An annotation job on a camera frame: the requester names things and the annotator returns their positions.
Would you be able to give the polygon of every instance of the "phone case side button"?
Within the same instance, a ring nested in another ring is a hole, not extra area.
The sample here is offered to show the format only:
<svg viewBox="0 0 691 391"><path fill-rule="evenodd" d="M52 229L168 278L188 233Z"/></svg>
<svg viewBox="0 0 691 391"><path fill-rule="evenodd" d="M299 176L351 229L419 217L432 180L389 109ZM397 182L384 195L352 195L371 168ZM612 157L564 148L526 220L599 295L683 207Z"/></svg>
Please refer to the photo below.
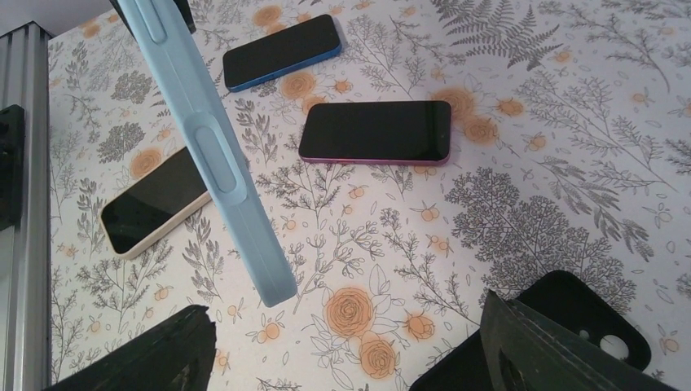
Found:
<svg viewBox="0 0 691 391"><path fill-rule="evenodd" d="M230 165L223 156L216 134L207 126L199 126L194 130L194 136L197 145L199 145L201 157L209 167L213 182L223 193L233 191L237 186L237 181Z"/></svg>
<svg viewBox="0 0 691 391"><path fill-rule="evenodd" d="M152 0L144 0L136 4L143 16L144 24L147 26L147 31L152 41L159 45L165 42L168 35L165 33L161 23L161 17L158 15L158 11L156 11L156 4Z"/></svg>

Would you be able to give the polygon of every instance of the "smartphone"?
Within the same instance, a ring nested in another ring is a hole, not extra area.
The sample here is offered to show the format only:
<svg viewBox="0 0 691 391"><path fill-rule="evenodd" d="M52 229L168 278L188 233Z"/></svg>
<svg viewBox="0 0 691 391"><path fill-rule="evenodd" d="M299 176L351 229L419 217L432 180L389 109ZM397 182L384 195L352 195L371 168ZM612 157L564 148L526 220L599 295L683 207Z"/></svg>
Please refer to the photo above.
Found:
<svg viewBox="0 0 691 391"><path fill-rule="evenodd" d="M330 59L342 44L330 15L296 24L223 55L226 87L238 92Z"/></svg>
<svg viewBox="0 0 691 391"><path fill-rule="evenodd" d="M108 202L99 217L115 254L132 259L210 200L184 148Z"/></svg>
<svg viewBox="0 0 691 391"><path fill-rule="evenodd" d="M298 153L310 163L442 165L450 149L449 103L320 103L307 114Z"/></svg>

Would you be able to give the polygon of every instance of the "white patterned surface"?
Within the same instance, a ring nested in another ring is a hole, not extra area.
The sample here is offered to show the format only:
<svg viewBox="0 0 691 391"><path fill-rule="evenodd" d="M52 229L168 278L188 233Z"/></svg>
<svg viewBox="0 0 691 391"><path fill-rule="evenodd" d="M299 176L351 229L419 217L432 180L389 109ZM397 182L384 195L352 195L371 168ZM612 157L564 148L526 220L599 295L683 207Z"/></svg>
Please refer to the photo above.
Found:
<svg viewBox="0 0 691 391"><path fill-rule="evenodd" d="M689 389L688 0L191 5L299 294L260 304L212 204L134 261L104 243L105 201L183 146L109 12L51 41L53 380L205 303L210 389L404 390L478 329L486 288L566 269L647 338L646 373ZM323 13L338 58L227 93L226 50ZM312 104L378 99L450 101L450 162L298 159Z"/></svg>

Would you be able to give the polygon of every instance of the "light blue phone case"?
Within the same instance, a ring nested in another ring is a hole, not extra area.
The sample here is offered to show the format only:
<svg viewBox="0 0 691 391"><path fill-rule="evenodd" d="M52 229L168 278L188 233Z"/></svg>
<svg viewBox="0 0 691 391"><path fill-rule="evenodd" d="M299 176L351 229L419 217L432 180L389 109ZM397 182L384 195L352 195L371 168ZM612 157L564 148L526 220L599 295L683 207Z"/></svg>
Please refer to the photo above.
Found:
<svg viewBox="0 0 691 391"><path fill-rule="evenodd" d="M272 307L295 296L290 265L174 1L120 0L120 6L262 301Z"/></svg>

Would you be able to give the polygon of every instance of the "silicone phone case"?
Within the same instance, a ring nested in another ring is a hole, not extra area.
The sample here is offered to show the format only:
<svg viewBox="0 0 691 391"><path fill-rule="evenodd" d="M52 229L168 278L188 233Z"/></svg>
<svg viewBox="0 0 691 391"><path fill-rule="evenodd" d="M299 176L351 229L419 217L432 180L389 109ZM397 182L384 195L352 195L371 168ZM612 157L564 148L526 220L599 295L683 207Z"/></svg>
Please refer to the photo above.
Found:
<svg viewBox="0 0 691 391"><path fill-rule="evenodd" d="M226 110L172 1L120 0L192 159L267 306L297 293Z"/></svg>
<svg viewBox="0 0 691 391"><path fill-rule="evenodd" d="M184 151L183 149L175 152L180 153ZM156 172L157 169L153 169L146 173L144 176L142 176L139 181L145 181L147 176L153 174ZM127 187L122 194L126 193L133 185L130 187ZM110 200L107 202L102 208L101 212L99 213L99 224L101 226L105 226L103 224L103 211L106 209L106 206L111 204L117 200L117 197L113 200ZM137 243L133 248L130 249L130 251L126 253L116 253L118 257L125 258L125 259L132 259L134 257L137 257L139 254L141 254L144 250L146 250L149 246L154 244L157 240L163 239L164 236L166 236L169 232L173 230L176 226L178 226L180 223L185 221L186 218L188 218L191 214L193 214L197 209L201 208L202 206L206 205L207 202L211 201L211 195L209 195L208 191L205 191L204 194L200 195L197 197L196 200L192 201L190 204L188 204L186 207L182 208L179 212L177 212L173 217L170 218L167 222L165 222L163 225L159 226L156 228L154 231L152 231L151 234L147 235L142 241ZM108 241L108 245L110 245L110 248L114 248L112 245L112 241L110 239L110 235L108 232L105 232L106 240Z"/></svg>
<svg viewBox="0 0 691 391"><path fill-rule="evenodd" d="M594 345L598 345L604 336L618 336L629 350L628 357L623 361L638 370L642 371L650 363L650 346L645 338L583 281L567 271L556 270L546 274L518 295L517 300L574 334L585 330L588 342ZM480 331L437 362L412 384L410 391L451 389L494 389Z"/></svg>

